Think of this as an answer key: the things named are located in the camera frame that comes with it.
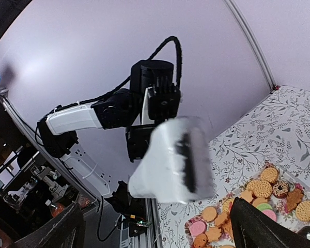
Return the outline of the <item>floral cookie tray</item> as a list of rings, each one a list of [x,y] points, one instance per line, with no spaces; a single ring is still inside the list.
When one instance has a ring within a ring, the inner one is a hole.
[[[291,232],[310,240],[310,188],[277,166],[259,170],[247,182],[234,187],[223,198],[198,203],[200,212],[184,224],[189,247],[236,247],[233,226],[237,215],[263,215]]]

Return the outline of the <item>metal tongs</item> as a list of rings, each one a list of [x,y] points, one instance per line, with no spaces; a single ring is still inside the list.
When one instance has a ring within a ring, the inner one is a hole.
[[[214,196],[207,130],[202,119],[181,116],[158,125],[149,147],[130,176],[134,198],[187,204]]]

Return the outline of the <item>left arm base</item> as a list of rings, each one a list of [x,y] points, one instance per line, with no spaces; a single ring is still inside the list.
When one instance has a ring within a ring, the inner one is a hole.
[[[151,223],[146,217],[146,200],[132,197],[128,192],[127,183],[118,181],[118,188],[107,201],[117,213],[128,219],[130,237],[136,237],[147,232]]]

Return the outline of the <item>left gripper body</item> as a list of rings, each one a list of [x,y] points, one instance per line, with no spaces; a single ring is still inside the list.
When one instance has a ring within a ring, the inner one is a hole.
[[[150,136],[156,124],[137,125],[126,128],[125,136],[130,162],[141,160],[149,147]]]

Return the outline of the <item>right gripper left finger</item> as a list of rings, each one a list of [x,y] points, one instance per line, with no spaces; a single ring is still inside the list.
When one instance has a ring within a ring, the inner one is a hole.
[[[16,241],[13,247],[84,247],[85,221],[79,204],[72,203],[41,228]]]

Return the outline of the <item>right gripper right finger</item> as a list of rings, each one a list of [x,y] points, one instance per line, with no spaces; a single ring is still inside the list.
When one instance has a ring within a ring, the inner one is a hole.
[[[236,197],[230,211],[235,247],[310,247],[310,241]]]

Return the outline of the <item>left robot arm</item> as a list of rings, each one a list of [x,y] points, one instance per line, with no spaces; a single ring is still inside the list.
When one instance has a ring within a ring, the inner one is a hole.
[[[159,53],[173,42],[176,62],[157,60],[152,54],[135,63],[130,75],[113,90],[96,98],[58,105],[37,123],[35,137],[46,152],[61,161],[74,182],[93,198],[108,195],[110,181],[79,143],[78,130],[125,128],[128,157],[141,159],[151,132],[175,118],[181,99],[182,50],[177,37],[166,38]]]

